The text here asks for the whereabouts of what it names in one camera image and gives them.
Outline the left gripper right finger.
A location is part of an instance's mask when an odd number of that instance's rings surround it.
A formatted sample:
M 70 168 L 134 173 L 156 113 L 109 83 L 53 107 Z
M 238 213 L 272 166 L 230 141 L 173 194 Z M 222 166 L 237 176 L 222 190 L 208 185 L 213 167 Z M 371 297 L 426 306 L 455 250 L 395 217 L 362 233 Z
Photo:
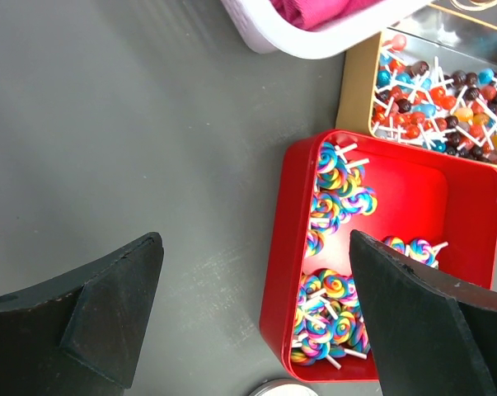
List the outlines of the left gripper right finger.
M 497 395 L 497 292 L 354 230 L 349 259 L 385 395 Z

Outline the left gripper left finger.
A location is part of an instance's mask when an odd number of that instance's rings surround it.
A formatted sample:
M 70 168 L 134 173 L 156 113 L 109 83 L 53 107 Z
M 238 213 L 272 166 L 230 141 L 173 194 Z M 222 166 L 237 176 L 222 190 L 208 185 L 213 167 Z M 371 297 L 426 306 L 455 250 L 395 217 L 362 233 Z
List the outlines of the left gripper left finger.
M 0 395 L 122 395 L 147 331 L 164 248 L 151 232 L 0 296 Z

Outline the red candy tray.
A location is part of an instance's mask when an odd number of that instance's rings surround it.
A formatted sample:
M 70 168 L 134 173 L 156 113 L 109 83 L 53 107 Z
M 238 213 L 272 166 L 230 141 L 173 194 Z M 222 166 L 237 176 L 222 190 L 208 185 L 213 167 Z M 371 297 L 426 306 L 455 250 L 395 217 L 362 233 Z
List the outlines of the red candy tray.
M 305 254 L 316 162 L 321 146 L 348 148 L 348 160 L 366 160 L 364 183 L 378 206 L 355 215 L 325 239 L 323 250 Z M 286 371 L 307 383 L 374 381 L 373 359 L 343 358 L 292 363 L 293 320 L 304 274 L 331 268 L 351 272 L 349 236 L 423 238 L 441 246 L 442 271 L 484 288 L 493 283 L 497 251 L 497 167 L 345 130 L 328 130 L 292 144 L 284 155 L 274 230 L 260 311 L 260 333 Z

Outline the silver jar lid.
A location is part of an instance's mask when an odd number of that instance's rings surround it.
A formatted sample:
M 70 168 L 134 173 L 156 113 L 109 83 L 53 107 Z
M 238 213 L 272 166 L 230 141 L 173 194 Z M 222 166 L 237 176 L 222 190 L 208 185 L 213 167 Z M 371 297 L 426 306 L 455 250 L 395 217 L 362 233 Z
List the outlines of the silver jar lid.
M 252 390 L 249 396 L 318 396 L 310 387 L 290 379 L 272 379 Z

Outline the gold candy tin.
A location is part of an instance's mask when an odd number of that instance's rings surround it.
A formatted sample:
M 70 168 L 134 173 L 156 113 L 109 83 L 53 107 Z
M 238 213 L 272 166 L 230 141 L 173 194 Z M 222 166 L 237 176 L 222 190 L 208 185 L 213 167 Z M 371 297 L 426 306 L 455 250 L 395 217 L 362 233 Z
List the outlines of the gold candy tin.
M 354 45 L 335 125 L 497 167 L 497 26 L 430 5 Z

